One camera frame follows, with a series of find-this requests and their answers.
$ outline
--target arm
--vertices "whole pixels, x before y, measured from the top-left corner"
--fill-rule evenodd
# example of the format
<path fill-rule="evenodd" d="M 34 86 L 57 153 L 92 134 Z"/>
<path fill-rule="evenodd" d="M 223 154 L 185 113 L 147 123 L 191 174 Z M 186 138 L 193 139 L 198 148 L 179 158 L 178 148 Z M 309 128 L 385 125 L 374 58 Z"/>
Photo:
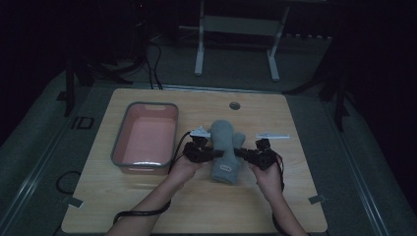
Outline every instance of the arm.
<path fill-rule="evenodd" d="M 276 222 L 289 235 L 306 236 L 307 233 L 298 222 L 287 201 L 282 195 L 281 181 L 278 172 L 278 165 L 275 163 L 270 168 L 262 171 L 257 166 L 251 166 L 252 171 L 257 177 L 257 184 L 269 202 Z"/>
<path fill-rule="evenodd" d="M 132 210 L 157 210 L 163 208 L 169 200 L 193 178 L 201 164 L 192 163 L 187 157 L 177 160 L 168 176 Z M 106 235 L 150 235 L 159 215 L 127 216 L 120 218 Z"/>

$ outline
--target metal leg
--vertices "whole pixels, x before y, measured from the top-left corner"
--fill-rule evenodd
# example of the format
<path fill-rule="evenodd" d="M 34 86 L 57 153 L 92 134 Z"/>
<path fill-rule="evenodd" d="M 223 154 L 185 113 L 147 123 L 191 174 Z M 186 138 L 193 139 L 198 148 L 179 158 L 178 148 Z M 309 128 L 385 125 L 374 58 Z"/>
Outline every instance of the metal leg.
<path fill-rule="evenodd" d="M 200 27 L 199 27 L 199 49 L 197 51 L 196 69 L 194 74 L 200 76 L 203 73 L 203 62 L 205 59 L 205 45 L 204 45 L 204 33 L 205 33 L 205 1 L 200 1 Z"/>
<path fill-rule="evenodd" d="M 275 62 L 275 52 L 276 52 L 276 48 L 278 47 L 279 40 L 282 37 L 282 31 L 285 26 L 285 21 L 288 16 L 288 12 L 289 12 L 289 7 L 285 7 L 284 13 L 281 18 L 281 22 L 278 24 L 278 27 L 276 29 L 275 41 L 273 42 L 273 46 L 271 49 L 267 50 L 270 76 L 272 80 L 275 82 L 279 81 L 278 69 L 276 68 L 276 62 Z"/>

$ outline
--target black cable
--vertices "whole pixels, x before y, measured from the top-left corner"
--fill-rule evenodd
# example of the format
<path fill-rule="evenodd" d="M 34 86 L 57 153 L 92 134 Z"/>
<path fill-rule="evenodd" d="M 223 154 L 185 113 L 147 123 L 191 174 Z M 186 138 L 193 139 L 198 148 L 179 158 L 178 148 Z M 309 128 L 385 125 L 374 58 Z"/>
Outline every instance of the black cable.
<path fill-rule="evenodd" d="M 171 164 L 170 164 L 170 166 L 169 166 L 169 171 L 168 171 L 168 173 L 169 173 L 169 172 L 171 172 L 171 169 L 172 169 L 172 167 L 174 166 L 175 162 L 177 162 L 177 160 L 178 160 L 179 158 L 181 158 L 181 156 L 183 156 L 183 155 L 181 155 L 181 156 L 177 157 L 177 155 L 178 155 L 178 150 L 180 149 L 180 147 L 181 147 L 181 145 L 182 145 L 182 143 L 183 143 L 184 139 L 185 139 L 188 135 L 190 135 L 190 134 L 191 134 L 191 132 L 190 132 L 190 131 L 188 131 L 187 133 L 185 133 L 185 134 L 183 135 L 183 137 L 181 137 L 181 140 L 180 140 L 180 142 L 178 143 L 177 149 L 175 149 L 174 159 L 171 161 Z"/>
<path fill-rule="evenodd" d="M 169 202 L 163 206 L 163 208 L 161 209 L 157 209 L 157 210 L 128 210 L 128 211 L 121 211 L 118 212 L 113 219 L 113 224 L 115 224 L 117 222 L 117 220 L 120 219 L 120 217 L 124 217 L 124 216 L 153 216 L 153 215 L 157 215 L 157 214 L 162 214 L 164 212 L 166 212 L 169 207 L 171 206 L 171 200 L 169 200 Z"/>
<path fill-rule="evenodd" d="M 75 170 L 71 170 L 71 171 L 67 171 L 67 172 L 65 172 L 64 174 L 62 174 L 57 180 L 56 180 L 56 182 L 55 182 L 55 187 L 56 187 L 56 189 L 60 192 L 60 193 L 63 193 L 63 194 L 67 194 L 67 195 L 72 195 L 72 194 L 74 194 L 74 191 L 66 191 L 66 190 L 63 190 L 62 188 L 61 188 L 61 186 L 60 186 L 60 182 L 61 182 L 61 180 L 64 178 L 64 177 L 66 177 L 67 175 L 70 175 L 70 174 L 77 174 L 77 175 L 79 175 L 79 176 L 81 176 L 81 173 L 80 172 L 78 172 L 78 171 L 75 171 Z"/>
<path fill-rule="evenodd" d="M 124 34 L 124 32 L 127 31 L 127 29 L 130 26 L 135 25 L 136 22 L 140 21 L 139 19 L 137 19 L 136 14 L 133 11 L 133 8 L 134 8 L 133 2 L 131 2 L 131 4 L 132 4 L 132 6 L 129 9 L 131 11 L 131 16 L 134 18 L 134 20 L 130 20 L 130 22 L 127 26 L 124 26 L 124 27 L 119 29 L 119 32 L 122 31 L 122 33 L 118 33 L 118 35 L 112 37 L 112 40 L 109 41 L 109 43 L 111 45 L 113 45 L 117 40 L 119 40 L 121 38 L 121 36 Z M 96 5 L 98 7 L 98 12 L 99 12 L 101 18 L 103 20 L 106 19 L 106 17 L 104 16 L 103 10 L 102 10 L 101 2 L 99 0 L 96 0 Z M 134 49 L 134 43 L 135 43 L 135 40 L 136 40 L 135 39 L 135 34 L 136 34 L 136 29 L 133 29 L 132 30 L 132 39 L 131 39 L 131 48 L 129 50 L 129 54 L 126 57 L 123 57 L 123 58 L 129 59 L 132 56 L 133 51 L 134 51 L 133 50 Z M 129 66 L 126 66 L 126 67 L 123 67 L 123 68 L 110 70 L 110 71 L 114 72 L 118 75 L 121 75 L 121 74 L 124 74 L 124 73 L 131 72 L 131 71 L 135 70 L 136 68 L 140 67 L 141 65 L 142 65 L 142 62 L 138 58 L 135 58 L 135 59 L 132 60 L 132 65 L 129 65 Z"/>
<path fill-rule="evenodd" d="M 153 67 L 153 74 L 154 74 L 154 76 L 155 76 L 156 83 L 157 83 L 157 85 L 158 85 L 159 89 L 163 90 L 162 84 L 160 83 L 159 78 L 157 77 L 157 73 L 156 73 L 157 64 L 158 64 L 158 62 L 159 62 L 159 58 L 160 58 L 160 56 L 162 55 L 162 50 L 160 49 L 160 47 L 159 47 L 158 45 L 156 45 L 155 43 L 153 43 L 153 42 L 151 42 L 151 41 L 149 42 L 149 44 L 150 44 L 150 45 L 152 45 L 152 46 L 154 46 L 154 47 L 156 47 L 156 48 L 158 49 L 158 51 L 159 51 L 159 54 L 158 54 L 158 56 L 157 56 L 157 58 L 156 58 L 155 65 L 154 65 L 154 67 Z"/>
<path fill-rule="evenodd" d="M 62 174 L 61 176 L 59 176 L 59 178 L 58 178 L 58 179 L 56 180 L 56 182 L 55 182 L 55 187 L 56 187 L 56 189 L 57 189 L 60 193 L 62 193 L 62 194 L 66 194 L 66 195 L 73 195 L 73 194 L 74 194 L 74 191 L 65 191 L 65 190 L 63 190 L 63 189 L 61 188 L 61 185 L 60 185 L 61 180 L 62 180 L 64 177 L 66 177 L 66 176 L 68 176 L 68 175 L 70 175 L 70 174 L 77 174 L 77 175 L 81 176 L 81 173 L 80 173 L 79 171 L 76 171 L 76 170 L 70 170 L 70 171 L 67 171 L 67 172 L 65 172 L 64 174 Z M 52 236 L 55 236 L 61 228 L 62 228 L 62 222 L 58 225 L 58 227 L 56 227 L 56 229 L 55 229 L 55 231 L 53 232 Z"/>
<path fill-rule="evenodd" d="M 151 69 L 150 69 L 150 64 L 149 64 L 148 57 L 145 57 L 145 62 L 147 63 L 148 69 L 149 69 L 149 84 L 150 84 L 150 89 L 153 89 L 152 73 L 151 73 Z"/>

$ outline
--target dark background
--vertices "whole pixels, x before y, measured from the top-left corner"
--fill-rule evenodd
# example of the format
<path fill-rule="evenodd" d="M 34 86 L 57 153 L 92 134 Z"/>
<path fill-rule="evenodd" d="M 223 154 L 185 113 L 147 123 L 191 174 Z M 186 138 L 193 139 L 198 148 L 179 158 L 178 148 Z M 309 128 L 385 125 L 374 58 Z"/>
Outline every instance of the dark background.
<path fill-rule="evenodd" d="M 240 1 L 242 7 L 235 13 L 235 1 L 227 4 L 213 0 L 208 10 L 276 17 L 268 7 L 253 11 L 253 1 Z M 69 44 L 77 45 L 98 61 L 115 63 L 124 54 L 118 40 L 137 23 L 153 22 L 172 40 L 176 39 L 179 25 L 198 25 L 198 1 L 151 2 L 2 1 L 0 144 L 19 125 L 45 86 L 65 70 Z M 323 64 L 329 70 L 348 71 L 348 90 L 355 105 L 367 120 L 414 211 L 416 16 L 417 7 L 411 0 L 294 3 L 284 30 L 302 37 L 333 37 Z"/>

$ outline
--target round hole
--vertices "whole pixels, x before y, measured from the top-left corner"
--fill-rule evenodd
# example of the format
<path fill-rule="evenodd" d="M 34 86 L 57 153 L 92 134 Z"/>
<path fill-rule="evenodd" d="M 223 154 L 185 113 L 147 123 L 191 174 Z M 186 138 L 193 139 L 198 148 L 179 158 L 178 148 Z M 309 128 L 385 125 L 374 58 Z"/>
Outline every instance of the round hole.
<path fill-rule="evenodd" d="M 232 102 L 230 102 L 229 107 L 232 110 L 239 110 L 240 109 L 240 104 L 239 104 L 239 102 L 232 101 Z"/>

